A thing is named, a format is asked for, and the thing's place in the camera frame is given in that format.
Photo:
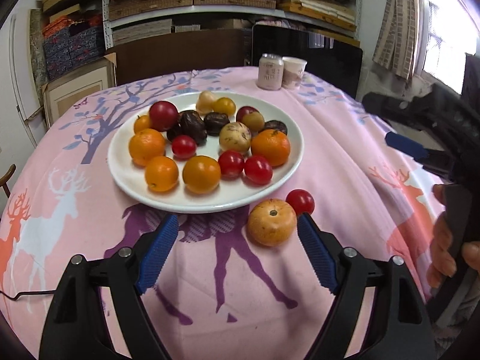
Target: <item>metal screw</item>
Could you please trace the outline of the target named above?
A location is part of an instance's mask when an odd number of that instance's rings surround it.
[[[392,260],[393,260],[394,264],[396,264],[398,266],[402,266],[405,263],[405,260],[403,258],[401,258],[400,256],[393,256]]]
[[[118,251],[118,255],[120,257],[128,257],[131,255],[131,249],[129,247],[122,247],[119,251]]]
[[[346,247],[344,250],[343,250],[343,254],[345,254],[345,256],[347,257],[355,257],[358,253],[355,249],[353,249],[352,247]]]
[[[70,262],[74,265],[74,266],[77,266],[78,264],[80,264],[83,260],[83,257],[80,255],[80,254],[75,254],[75,256],[73,256],[70,260]]]

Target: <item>finger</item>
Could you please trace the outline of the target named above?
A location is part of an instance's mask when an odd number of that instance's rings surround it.
[[[431,262],[434,267],[443,275],[452,277],[457,271],[457,264],[450,254],[441,249],[438,243],[433,240],[430,245]]]
[[[462,256],[470,267],[480,271],[480,242],[475,241],[464,244]]]
[[[440,204],[443,204],[443,205],[445,205],[445,197],[443,196],[444,188],[445,188],[445,185],[443,184],[435,184],[431,189],[436,200],[438,200],[438,202],[440,202]]]
[[[435,226],[433,227],[433,237],[438,243],[438,246],[444,251],[448,250],[448,248],[452,245],[453,235],[448,228],[445,219],[445,212],[441,214],[435,222]]]
[[[430,265],[427,270],[428,285],[432,288],[438,288],[442,283],[442,279],[443,275],[438,272],[438,270],[433,265]]]

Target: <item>pink tablecloth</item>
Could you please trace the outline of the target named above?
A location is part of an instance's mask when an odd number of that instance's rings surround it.
[[[126,118],[185,92],[227,90],[282,108],[298,123],[305,156],[274,197],[295,188],[314,196],[313,217],[364,256],[407,261],[428,297],[425,272],[437,179],[388,148],[389,127],[330,84],[306,74],[298,91],[263,91],[257,68],[183,72],[113,88],[78,102],[50,129],[14,186],[0,225],[0,285],[7,293],[54,289],[71,256],[110,256],[155,228],[161,212],[114,184],[109,142]],[[182,216],[181,234],[143,302],[173,359],[303,359],[332,303],[298,237],[263,249],[245,237],[249,208]],[[0,299],[13,330],[38,355],[50,296]],[[122,353],[111,299],[112,339]],[[358,331],[364,331],[365,321]],[[362,339],[356,335],[354,345]]]

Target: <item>black cable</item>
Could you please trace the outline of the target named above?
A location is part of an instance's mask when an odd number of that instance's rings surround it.
[[[18,298],[20,298],[23,295],[52,295],[55,293],[54,289],[51,289],[49,291],[22,291],[16,294],[13,298],[11,296],[8,296],[5,292],[0,291],[0,294],[5,295],[8,299],[13,300],[16,302]]]

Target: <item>purple deer print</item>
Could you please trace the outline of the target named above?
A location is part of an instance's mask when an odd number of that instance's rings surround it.
[[[153,208],[147,207],[143,204],[135,204],[128,207],[122,215],[122,218],[127,218],[125,220],[125,235],[123,239],[112,249],[105,250],[103,255],[104,258],[109,258],[118,251],[118,249],[123,248],[124,246],[132,247],[137,242],[138,238],[143,233],[148,233],[154,231],[162,219],[165,216],[165,212],[160,210],[155,210]],[[181,325],[191,325],[193,321],[191,318],[180,312],[166,297],[163,295],[162,291],[155,284],[154,286],[155,294],[158,299],[162,302],[165,310],[172,315],[173,317],[178,318],[178,321]]]
[[[257,275],[270,289],[278,302],[285,304],[287,309],[298,306],[296,300],[288,298],[273,283],[272,278],[263,269],[259,258],[251,251],[247,240],[242,234],[242,228],[248,219],[249,207],[240,207],[234,210],[217,212],[215,214],[188,215],[187,220],[180,226],[184,237],[180,242],[200,242],[215,237],[215,253],[217,265],[214,268],[215,292],[217,294],[217,309],[220,310],[225,303],[224,282],[227,276],[227,262],[232,249],[237,252],[247,264],[250,270]],[[125,236],[120,243],[112,249],[105,251],[104,257],[112,256],[119,248],[133,246],[143,233],[157,228],[165,213],[160,210],[147,207],[143,204],[135,204],[128,207],[122,218],[125,221]],[[166,311],[177,317],[181,325],[191,325],[192,319],[181,313],[161,292],[157,285],[154,287],[158,299],[162,302]],[[227,322],[236,322],[237,318],[228,313]]]

